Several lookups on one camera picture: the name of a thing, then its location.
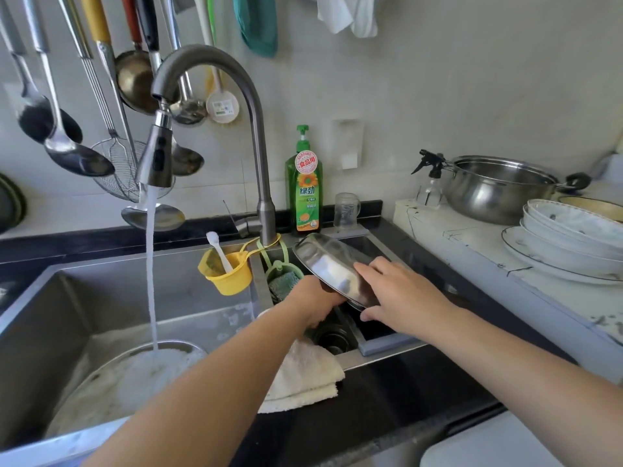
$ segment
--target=stainless steel sink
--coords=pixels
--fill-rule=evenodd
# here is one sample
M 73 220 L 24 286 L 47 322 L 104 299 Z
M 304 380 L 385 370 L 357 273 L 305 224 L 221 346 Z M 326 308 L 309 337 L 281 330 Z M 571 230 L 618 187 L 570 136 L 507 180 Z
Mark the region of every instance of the stainless steel sink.
M 362 228 L 354 232 L 365 233 Z M 371 235 L 362 238 L 384 247 Z M 290 235 L 283 239 L 289 248 L 296 242 Z M 224 250 L 237 251 L 245 241 Z M 197 270 L 209 247 L 154 255 L 159 339 L 188 341 L 208 353 L 273 306 L 259 254 L 250 259 L 251 285 L 226 297 Z M 269 254 L 283 255 L 281 250 Z M 1 466 L 73 465 L 65 462 L 97 448 L 125 421 L 44 439 L 55 411 L 82 380 L 112 358 L 151 341 L 145 265 L 145 255 L 137 254 L 51 266 L 0 315 Z M 344 369 L 422 345 L 363 357 L 356 350 L 356 335 L 335 315 L 309 335 L 330 348 L 339 343 L 339 335 L 347 340 L 343 350 L 334 348 Z

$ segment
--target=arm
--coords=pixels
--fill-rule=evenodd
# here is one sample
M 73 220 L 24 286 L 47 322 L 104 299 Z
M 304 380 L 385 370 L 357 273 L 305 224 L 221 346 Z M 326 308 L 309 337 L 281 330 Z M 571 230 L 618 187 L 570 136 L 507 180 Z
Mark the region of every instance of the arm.
M 294 340 L 342 301 L 305 277 L 284 302 L 138 410 L 83 465 L 227 466 Z
M 623 390 L 453 305 L 424 277 L 378 258 L 356 265 L 376 319 L 436 346 L 568 467 L 623 465 Z

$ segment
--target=white tile wall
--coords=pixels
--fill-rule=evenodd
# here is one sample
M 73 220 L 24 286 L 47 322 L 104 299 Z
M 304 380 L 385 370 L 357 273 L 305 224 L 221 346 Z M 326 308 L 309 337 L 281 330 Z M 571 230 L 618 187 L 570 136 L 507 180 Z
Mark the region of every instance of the white tile wall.
M 106 134 L 95 100 L 56 1 L 40 1 L 62 104 L 92 144 Z M 19 0 L 8 2 L 29 40 Z M 104 3 L 115 50 L 131 48 L 121 3 Z M 277 7 L 280 49 L 269 60 L 240 39 L 231 0 L 217 0 L 217 42 L 245 66 L 261 95 L 278 208 L 285 206 L 284 161 L 294 152 L 299 123 L 310 125 L 311 144 L 324 161 L 326 202 L 348 190 L 383 199 L 388 217 L 395 199 L 414 193 L 409 173 L 420 148 L 448 157 L 514 157 L 566 174 L 587 168 L 621 133 L 623 0 L 386 0 L 378 9 L 379 36 L 368 40 L 348 30 L 331 35 L 309 1 L 277 0 Z M 183 43 L 201 42 L 194 9 L 180 15 L 179 25 Z M 166 54 L 169 44 L 161 45 Z M 0 53 L 7 58 L 4 47 Z M 196 91 L 204 89 L 205 72 L 191 72 Z M 126 203 L 54 165 L 17 130 L 8 104 L 7 91 L 17 86 L 9 62 L 0 63 L 0 82 L 0 171 L 30 203 L 27 220 L 0 238 L 122 225 Z M 352 117 L 365 123 L 362 164 L 341 171 L 331 120 Z M 144 139 L 150 118 L 130 112 L 129 120 Z M 189 218 L 224 214 L 223 198 L 232 211 L 255 209 L 245 108 L 234 126 L 207 122 L 177 127 L 175 135 L 203 154 L 206 165 L 178 179 L 164 203 Z

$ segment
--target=gooseneck faucet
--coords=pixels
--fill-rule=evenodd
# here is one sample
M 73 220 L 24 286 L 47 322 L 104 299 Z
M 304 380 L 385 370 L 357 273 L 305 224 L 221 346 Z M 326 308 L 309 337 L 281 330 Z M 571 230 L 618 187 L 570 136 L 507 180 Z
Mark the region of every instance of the gooseneck faucet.
M 173 179 L 171 169 L 171 111 L 175 102 L 177 82 L 188 70 L 198 65 L 214 65 L 227 73 L 238 84 L 249 107 L 255 175 L 259 201 L 257 216 L 241 219 L 236 228 L 242 236 L 260 233 L 260 241 L 267 246 L 276 240 L 275 205 L 270 199 L 269 168 L 266 157 L 264 118 L 260 97 L 247 72 L 233 57 L 216 47 L 193 44 L 170 54 L 162 63 L 152 83 L 152 95 L 160 103 L 150 130 L 147 145 L 136 170 L 136 180 L 144 185 L 170 187 Z

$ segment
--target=sunflower label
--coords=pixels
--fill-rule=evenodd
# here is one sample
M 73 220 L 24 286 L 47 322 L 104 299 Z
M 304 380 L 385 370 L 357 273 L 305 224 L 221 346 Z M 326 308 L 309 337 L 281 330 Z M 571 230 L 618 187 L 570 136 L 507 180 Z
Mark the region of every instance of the sunflower label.
M 320 222 L 320 189 L 316 167 L 318 158 L 310 150 L 298 153 L 295 166 L 299 172 L 296 184 L 297 231 L 314 231 Z

